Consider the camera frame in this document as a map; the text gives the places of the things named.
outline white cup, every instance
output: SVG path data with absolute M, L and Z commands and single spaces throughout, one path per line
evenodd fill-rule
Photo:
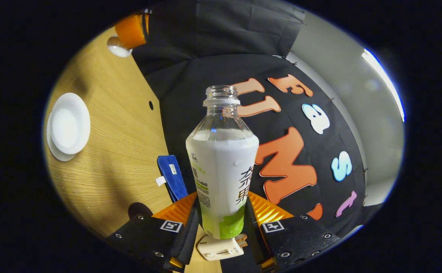
M 47 120 L 47 143 L 51 153 L 69 161 L 89 140 L 91 121 L 84 101 L 74 93 L 65 93 L 56 101 Z

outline wooden table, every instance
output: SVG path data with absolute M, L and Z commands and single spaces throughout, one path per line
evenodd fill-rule
M 157 157 L 168 155 L 159 100 L 132 56 L 122 58 L 107 48 L 108 29 L 82 48 L 54 86 L 44 116 L 43 148 L 54 187 L 65 206 L 89 230 L 107 237 L 129 220 L 128 208 L 141 202 L 156 213 L 172 204 Z M 64 93 L 79 95 L 91 118 L 86 147 L 68 162 L 51 154 L 45 138 L 47 120 Z M 199 226 L 198 242 L 205 235 Z M 195 249 L 186 272 L 221 272 Z

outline grey wall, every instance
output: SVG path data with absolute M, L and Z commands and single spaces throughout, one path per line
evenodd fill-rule
M 320 75 L 347 109 L 362 142 L 366 205 L 382 200 L 401 164 L 404 123 L 396 102 L 380 76 L 363 60 L 363 46 L 337 27 L 307 12 L 292 52 Z

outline screw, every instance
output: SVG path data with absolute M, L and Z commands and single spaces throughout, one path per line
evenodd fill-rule
M 283 252 L 282 254 L 280 254 L 280 258 L 286 258 L 290 256 L 290 252 Z

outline blue cloth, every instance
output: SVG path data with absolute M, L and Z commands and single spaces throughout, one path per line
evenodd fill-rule
M 167 190 L 173 202 L 187 196 L 186 185 L 175 155 L 161 155 L 157 158 L 160 171 L 167 181 Z

